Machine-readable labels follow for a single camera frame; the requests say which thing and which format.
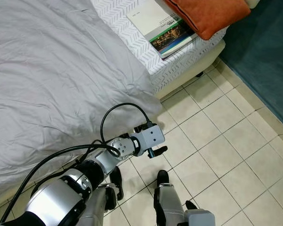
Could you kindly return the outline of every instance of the bed leg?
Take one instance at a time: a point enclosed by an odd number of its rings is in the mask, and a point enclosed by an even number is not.
[[[203,75],[203,72],[200,72],[198,75],[196,75],[197,78],[200,78]]]

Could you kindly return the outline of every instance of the chevron pattern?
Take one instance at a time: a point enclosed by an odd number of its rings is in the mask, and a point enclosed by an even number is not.
[[[99,17],[122,39],[150,73],[155,92],[160,91],[209,52],[224,37],[226,28],[210,40],[200,38],[162,60],[156,50],[126,17],[126,13],[145,0],[91,0]]]

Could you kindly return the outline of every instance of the tile floor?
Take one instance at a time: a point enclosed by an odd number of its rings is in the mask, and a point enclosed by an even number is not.
[[[283,141],[226,78],[210,66],[162,103],[157,121],[169,150],[119,166],[125,197],[105,214],[105,226],[156,224],[160,169],[169,172],[182,204],[192,200],[213,212],[217,226],[283,226]],[[9,219],[23,212],[31,189]]]

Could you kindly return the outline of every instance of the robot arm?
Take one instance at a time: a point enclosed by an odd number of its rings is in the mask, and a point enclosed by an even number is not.
[[[153,151],[152,147],[164,141],[164,135],[157,125],[139,133],[132,133],[126,138],[112,139],[108,145],[119,150],[120,156],[116,157],[106,149],[92,152],[81,164],[69,169],[59,179],[36,192],[22,216],[1,225],[76,225],[79,217],[84,214],[85,204],[92,193],[113,172],[118,163],[131,155],[141,156],[146,150],[149,152],[149,157],[155,157],[166,150],[166,147],[156,151]],[[106,187],[103,195],[107,196],[111,192],[111,197],[115,196],[114,189]]]

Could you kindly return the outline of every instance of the book cover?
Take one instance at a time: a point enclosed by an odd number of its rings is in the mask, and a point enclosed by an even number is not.
[[[163,0],[147,0],[128,12],[127,17],[161,58],[166,58],[197,37]]]

